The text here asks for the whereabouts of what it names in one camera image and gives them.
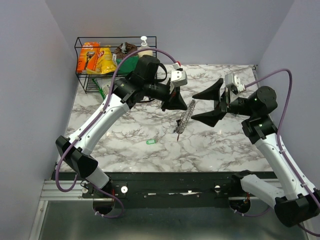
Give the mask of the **green key tag with key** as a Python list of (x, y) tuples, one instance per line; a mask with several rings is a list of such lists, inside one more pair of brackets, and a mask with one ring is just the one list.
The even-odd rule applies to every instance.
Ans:
[(149, 139), (149, 140), (147, 140), (146, 141), (146, 144), (147, 145), (153, 145), (153, 144), (155, 144), (157, 141), (155, 140), (155, 139)]

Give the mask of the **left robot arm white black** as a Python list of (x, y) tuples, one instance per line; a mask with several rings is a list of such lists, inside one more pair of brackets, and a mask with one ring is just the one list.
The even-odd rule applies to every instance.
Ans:
[(113, 80), (107, 98), (94, 114), (69, 137), (59, 136), (55, 144), (60, 154), (59, 165), (66, 162), (81, 178), (94, 185), (101, 198), (111, 191), (110, 177), (98, 166), (91, 153), (107, 130), (145, 97), (161, 102), (162, 111), (187, 109), (180, 87), (187, 84), (187, 74), (176, 62), (166, 84), (157, 79), (164, 65), (154, 56), (144, 55), (127, 76)]

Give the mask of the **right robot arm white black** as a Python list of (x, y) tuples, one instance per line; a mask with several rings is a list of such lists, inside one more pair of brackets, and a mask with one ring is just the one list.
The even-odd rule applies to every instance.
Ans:
[(286, 227), (298, 225), (319, 215), (317, 203), (320, 191), (305, 177), (279, 135), (269, 114), (278, 106), (276, 92), (269, 86), (259, 87), (248, 98), (237, 96), (239, 90), (234, 84), (220, 88), (224, 79), (220, 78), (206, 90), (193, 95), (198, 100), (213, 100), (214, 109), (193, 115), (191, 119), (214, 127), (227, 114), (243, 115), (242, 130), (250, 142), (257, 147), (268, 161), (281, 188), (277, 188), (249, 170), (232, 176), (230, 191), (241, 196), (249, 193), (274, 209), (279, 221)]

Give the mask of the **beige soap pump bottle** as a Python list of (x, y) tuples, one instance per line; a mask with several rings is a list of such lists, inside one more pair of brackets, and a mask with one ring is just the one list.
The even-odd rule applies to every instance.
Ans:
[(153, 51), (150, 50), (150, 47), (147, 43), (147, 39), (148, 39), (147, 36), (140, 37), (141, 44), (140, 44), (140, 47), (138, 48), (138, 50), (143, 50), (143, 51), (140, 51), (138, 53), (139, 58), (142, 58), (144, 55), (153, 56)]

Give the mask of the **green white snack bag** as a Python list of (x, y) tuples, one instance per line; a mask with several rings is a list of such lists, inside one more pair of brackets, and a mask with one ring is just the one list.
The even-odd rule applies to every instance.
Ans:
[(93, 78), (92, 81), (97, 86), (102, 98), (105, 99), (109, 94), (112, 80), (110, 78)]

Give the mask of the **green and brown bag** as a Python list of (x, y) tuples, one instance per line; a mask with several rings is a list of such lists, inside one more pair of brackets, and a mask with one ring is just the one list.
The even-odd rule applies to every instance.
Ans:
[[(123, 42), (121, 43), (113, 52), (113, 60), (115, 64), (118, 66), (128, 55), (137, 51), (138, 48), (136, 45)], [(138, 54), (131, 55), (119, 68), (119, 75), (127, 75), (132, 72), (138, 63), (139, 56)]]

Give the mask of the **yellow chips bag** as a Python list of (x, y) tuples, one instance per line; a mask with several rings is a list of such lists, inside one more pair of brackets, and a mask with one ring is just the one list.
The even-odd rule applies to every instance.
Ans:
[(86, 73), (90, 75), (105, 75), (113, 73), (116, 68), (110, 45), (105, 45), (99, 48), (95, 69), (86, 68)]

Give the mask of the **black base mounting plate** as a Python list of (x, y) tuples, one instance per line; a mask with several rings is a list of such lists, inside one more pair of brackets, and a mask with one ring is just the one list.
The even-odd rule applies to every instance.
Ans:
[(240, 178), (242, 172), (112, 172), (107, 191), (124, 204), (125, 209), (228, 208), (245, 209), (247, 193)]

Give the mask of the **orange razor package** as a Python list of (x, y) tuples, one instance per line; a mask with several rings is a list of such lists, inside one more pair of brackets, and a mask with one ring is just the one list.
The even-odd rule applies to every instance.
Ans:
[(99, 50), (99, 42), (85, 42), (82, 45), (76, 67), (78, 74), (87, 73), (87, 70), (96, 70)]

